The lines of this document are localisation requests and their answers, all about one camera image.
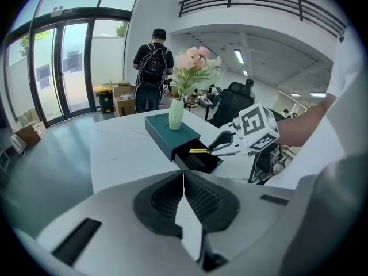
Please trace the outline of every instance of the forearm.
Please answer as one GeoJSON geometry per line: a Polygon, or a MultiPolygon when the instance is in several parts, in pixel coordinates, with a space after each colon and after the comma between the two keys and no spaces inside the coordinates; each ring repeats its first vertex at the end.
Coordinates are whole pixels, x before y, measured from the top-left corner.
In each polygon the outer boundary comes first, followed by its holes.
{"type": "Polygon", "coordinates": [[[320,104],[311,107],[301,116],[277,122],[280,138],[276,143],[289,146],[303,146],[335,99],[335,96],[327,94],[320,104]]]}

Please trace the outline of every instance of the black metal railing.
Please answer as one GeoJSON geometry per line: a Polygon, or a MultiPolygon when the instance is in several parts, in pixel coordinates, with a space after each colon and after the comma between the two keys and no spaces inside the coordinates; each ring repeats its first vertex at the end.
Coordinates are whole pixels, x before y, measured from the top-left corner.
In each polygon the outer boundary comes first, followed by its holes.
{"type": "Polygon", "coordinates": [[[184,0],[180,2],[179,17],[209,7],[260,6],[277,9],[298,16],[301,21],[311,22],[331,35],[338,37],[345,24],[322,7],[307,0],[184,0]]]}

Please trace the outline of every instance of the pale green vase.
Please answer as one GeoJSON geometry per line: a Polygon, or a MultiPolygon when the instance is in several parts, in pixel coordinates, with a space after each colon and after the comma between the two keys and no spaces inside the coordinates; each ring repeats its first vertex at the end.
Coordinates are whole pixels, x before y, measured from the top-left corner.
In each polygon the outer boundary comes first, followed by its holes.
{"type": "Polygon", "coordinates": [[[168,114],[168,126],[171,130],[178,130],[182,124],[184,115],[184,102],[173,99],[168,114]]]}

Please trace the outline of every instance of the yellow pen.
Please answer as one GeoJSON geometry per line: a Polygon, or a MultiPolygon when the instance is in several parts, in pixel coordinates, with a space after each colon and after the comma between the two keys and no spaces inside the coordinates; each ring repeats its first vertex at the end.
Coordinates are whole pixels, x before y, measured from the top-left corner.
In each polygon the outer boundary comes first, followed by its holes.
{"type": "Polygon", "coordinates": [[[211,152],[204,148],[204,149],[190,149],[189,150],[190,154],[210,154],[211,152]]]}

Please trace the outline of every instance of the ceiling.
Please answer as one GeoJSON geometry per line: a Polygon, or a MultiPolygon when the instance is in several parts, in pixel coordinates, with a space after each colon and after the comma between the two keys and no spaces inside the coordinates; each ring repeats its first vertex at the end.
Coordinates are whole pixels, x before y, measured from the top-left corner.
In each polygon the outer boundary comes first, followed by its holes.
{"type": "Polygon", "coordinates": [[[228,70],[264,82],[287,95],[300,93],[306,106],[320,102],[310,92],[325,92],[332,62],[311,46],[290,36],[252,26],[211,25],[189,35],[219,55],[228,70]],[[244,64],[234,53],[241,50],[244,64]]]}

